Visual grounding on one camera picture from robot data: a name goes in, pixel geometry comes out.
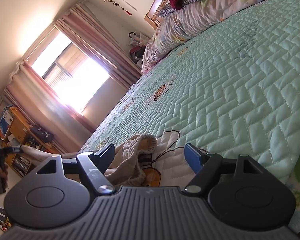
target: wooden headboard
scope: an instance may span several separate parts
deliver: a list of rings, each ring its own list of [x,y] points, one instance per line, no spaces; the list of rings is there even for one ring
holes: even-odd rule
[[[154,0],[150,10],[145,16],[145,20],[147,23],[151,25],[152,28],[157,29],[159,23],[161,22],[161,18],[157,17],[160,9],[166,5],[168,0]]]

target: metal screw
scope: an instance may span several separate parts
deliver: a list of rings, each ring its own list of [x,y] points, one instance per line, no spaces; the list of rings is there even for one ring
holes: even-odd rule
[[[187,186],[185,188],[185,191],[188,192],[188,193],[199,193],[201,191],[201,188],[199,186],[196,186],[196,185],[190,185],[190,186]]]
[[[109,186],[109,185],[102,185],[98,187],[98,192],[101,194],[109,194],[114,192],[114,187]]]

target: pink curtain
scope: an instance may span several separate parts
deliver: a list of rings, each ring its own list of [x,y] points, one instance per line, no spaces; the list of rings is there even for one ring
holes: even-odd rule
[[[122,87],[129,88],[141,77],[141,70],[84,4],[73,6],[69,14],[55,23],[55,27]]]
[[[33,123],[54,134],[62,152],[76,152],[94,132],[89,120],[61,102],[54,90],[26,62],[19,66],[5,95]]]

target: quilted stitching pattern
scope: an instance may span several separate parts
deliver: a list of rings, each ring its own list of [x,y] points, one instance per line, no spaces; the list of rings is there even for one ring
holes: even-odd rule
[[[174,74],[173,87],[145,106]],[[134,98],[82,150],[174,129],[176,146],[249,154],[285,182],[300,153],[300,0],[268,0],[214,25],[162,60]]]

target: black bag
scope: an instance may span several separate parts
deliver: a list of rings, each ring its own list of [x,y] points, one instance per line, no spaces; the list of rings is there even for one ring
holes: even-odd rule
[[[45,143],[50,143],[53,140],[54,135],[38,125],[32,126],[30,130]]]

